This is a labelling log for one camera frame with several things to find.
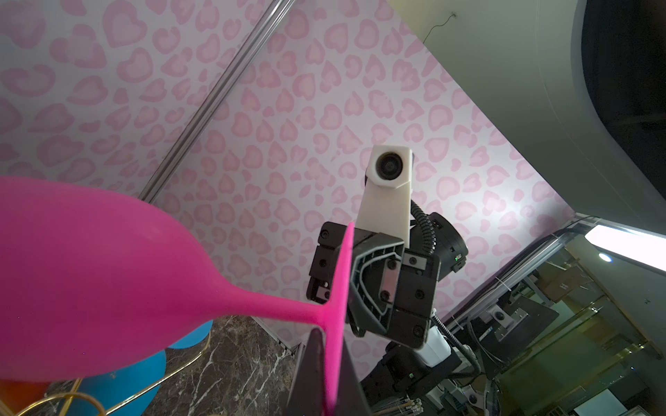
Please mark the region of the magenta wine glass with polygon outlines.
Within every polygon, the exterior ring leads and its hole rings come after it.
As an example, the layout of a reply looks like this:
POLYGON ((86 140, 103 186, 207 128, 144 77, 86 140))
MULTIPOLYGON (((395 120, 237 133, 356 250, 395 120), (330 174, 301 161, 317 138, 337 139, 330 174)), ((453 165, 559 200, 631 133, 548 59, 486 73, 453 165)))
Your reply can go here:
POLYGON ((334 414, 353 238, 348 227, 329 301, 302 303, 229 283, 184 225, 139 199, 5 176, 1 376, 38 382, 105 374, 205 322, 248 315, 324 331, 324 412, 334 414))

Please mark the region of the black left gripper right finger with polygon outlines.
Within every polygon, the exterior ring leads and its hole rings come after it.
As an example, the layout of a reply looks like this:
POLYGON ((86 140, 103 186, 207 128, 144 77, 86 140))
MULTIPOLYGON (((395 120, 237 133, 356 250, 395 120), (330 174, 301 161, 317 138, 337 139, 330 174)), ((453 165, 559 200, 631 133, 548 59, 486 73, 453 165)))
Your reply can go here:
POLYGON ((371 416, 349 353, 343 353, 339 376, 339 416, 371 416))

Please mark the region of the red wine glass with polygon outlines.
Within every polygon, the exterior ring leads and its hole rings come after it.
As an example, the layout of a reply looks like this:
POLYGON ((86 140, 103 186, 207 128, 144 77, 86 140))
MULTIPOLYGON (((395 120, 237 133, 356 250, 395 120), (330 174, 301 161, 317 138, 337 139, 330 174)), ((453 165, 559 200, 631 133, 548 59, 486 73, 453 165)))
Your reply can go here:
POLYGON ((1 381, 1 414, 15 415, 44 398, 49 382, 1 381))

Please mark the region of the aluminium frame post right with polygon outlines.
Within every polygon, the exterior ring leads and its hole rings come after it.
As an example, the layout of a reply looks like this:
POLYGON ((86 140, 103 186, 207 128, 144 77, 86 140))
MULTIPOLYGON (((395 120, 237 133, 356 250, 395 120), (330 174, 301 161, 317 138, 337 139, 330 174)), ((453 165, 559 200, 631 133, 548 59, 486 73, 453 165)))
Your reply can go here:
POLYGON ((194 113, 158 169, 143 188, 139 195, 140 200, 149 204, 156 201, 161 190, 176 173, 180 163, 184 161, 206 126, 213 119, 220 105, 225 102, 244 72, 270 40, 295 3, 295 0, 273 0, 268 4, 265 12, 261 15, 253 30, 250 31, 246 40, 241 43, 238 52, 235 53, 220 79, 213 85, 211 92, 194 113))

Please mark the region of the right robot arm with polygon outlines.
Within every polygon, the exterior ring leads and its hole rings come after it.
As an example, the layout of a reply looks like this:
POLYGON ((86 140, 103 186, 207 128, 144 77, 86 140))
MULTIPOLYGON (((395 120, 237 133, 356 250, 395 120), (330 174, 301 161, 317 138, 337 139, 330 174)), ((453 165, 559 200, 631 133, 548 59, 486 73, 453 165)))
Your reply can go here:
POLYGON ((445 329, 435 291, 461 270, 468 246, 439 213, 411 207, 409 241, 356 229, 345 321, 362 338, 389 341, 383 358, 360 382, 370 407, 391 399, 418 399, 445 379, 480 372, 470 349, 445 329))

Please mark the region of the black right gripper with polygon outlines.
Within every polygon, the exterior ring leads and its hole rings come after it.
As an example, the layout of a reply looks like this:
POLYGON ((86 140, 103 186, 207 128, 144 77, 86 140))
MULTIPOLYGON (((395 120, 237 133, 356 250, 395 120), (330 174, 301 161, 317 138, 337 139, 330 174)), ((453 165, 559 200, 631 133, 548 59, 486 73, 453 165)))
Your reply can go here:
POLYGON ((398 237, 357 231, 345 322, 356 336, 371 332, 421 348, 440 269, 438 256, 411 250, 398 237))

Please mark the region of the blue front wine glass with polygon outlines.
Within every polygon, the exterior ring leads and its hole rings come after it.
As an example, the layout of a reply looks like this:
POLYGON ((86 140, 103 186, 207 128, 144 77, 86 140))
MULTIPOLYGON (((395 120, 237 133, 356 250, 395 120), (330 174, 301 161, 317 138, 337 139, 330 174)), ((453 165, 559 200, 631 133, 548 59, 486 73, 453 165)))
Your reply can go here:
MULTIPOLYGON (((165 375, 166 361, 166 353, 161 351, 132 366, 83 379, 78 392, 94 397, 105 409, 110 410, 116 404, 159 381, 165 375)), ((155 387, 110 415, 142 415, 159 389, 159 386, 155 387)), ((98 412, 86 400, 74 399, 67 415, 98 415, 98 412)))

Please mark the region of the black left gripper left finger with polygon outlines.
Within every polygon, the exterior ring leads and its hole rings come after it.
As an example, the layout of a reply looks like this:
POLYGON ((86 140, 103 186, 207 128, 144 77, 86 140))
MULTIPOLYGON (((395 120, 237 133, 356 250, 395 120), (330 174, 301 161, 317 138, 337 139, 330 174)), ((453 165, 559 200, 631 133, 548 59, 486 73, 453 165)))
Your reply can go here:
POLYGON ((301 355, 285 414, 321 416, 324 414, 324 335, 318 328, 310 331, 301 355))

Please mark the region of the blue wine glass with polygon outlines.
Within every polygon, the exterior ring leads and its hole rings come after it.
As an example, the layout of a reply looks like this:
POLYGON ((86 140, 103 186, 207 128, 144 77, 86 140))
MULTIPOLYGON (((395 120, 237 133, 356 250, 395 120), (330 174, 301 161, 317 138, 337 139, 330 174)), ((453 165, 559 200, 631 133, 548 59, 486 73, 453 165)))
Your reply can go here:
MULTIPOLYGON (((105 409, 110 410, 116 404, 159 381, 165 375, 166 361, 166 353, 161 351, 132 366, 83 379, 78 392, 94 397, 105 409)), ((110 415, 142 415, 159 389, 159 386, 155 387, 110 415)), ((86 400, 74 399, 67 415, 98 415, 98 412, 86 400)))
POLYGON ((169 346, 170 349, 186 349, 192 348, 206 339, 213 327, 213 321, 208 321, 201 326, 182 337, 180 340, 169 346))

